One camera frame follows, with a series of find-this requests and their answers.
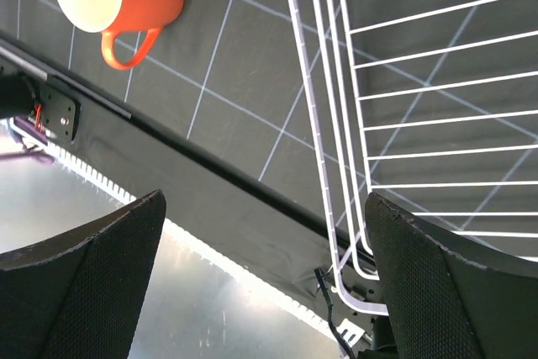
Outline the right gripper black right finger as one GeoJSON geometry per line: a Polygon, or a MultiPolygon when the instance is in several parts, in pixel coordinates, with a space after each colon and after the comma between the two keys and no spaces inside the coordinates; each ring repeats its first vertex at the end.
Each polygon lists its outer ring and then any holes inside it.
{"type": "Polygon", "coordinates": [[[397,358],[535,358],[537,265],[377,193],[365,221],[397,358]]]}

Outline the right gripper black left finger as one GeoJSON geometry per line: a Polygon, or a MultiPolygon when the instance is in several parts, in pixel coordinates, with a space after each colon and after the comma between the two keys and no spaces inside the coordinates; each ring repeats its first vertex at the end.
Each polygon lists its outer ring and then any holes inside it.
{"type": "Polygon", "coordinates": [[[166,218],[155,190],[1,255],[3,358],[128,356],[166,218]]]}

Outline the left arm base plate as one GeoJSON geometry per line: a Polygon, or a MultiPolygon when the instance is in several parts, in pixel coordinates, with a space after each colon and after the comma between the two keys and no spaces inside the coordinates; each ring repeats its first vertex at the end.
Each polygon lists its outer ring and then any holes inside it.
{"type": "Polygon", "coordinates": [[[80,103],[64,89],[48,83],[39,83],[36,95],[35,129],[60,143],[71,143],[76,137],[80,103]]]}

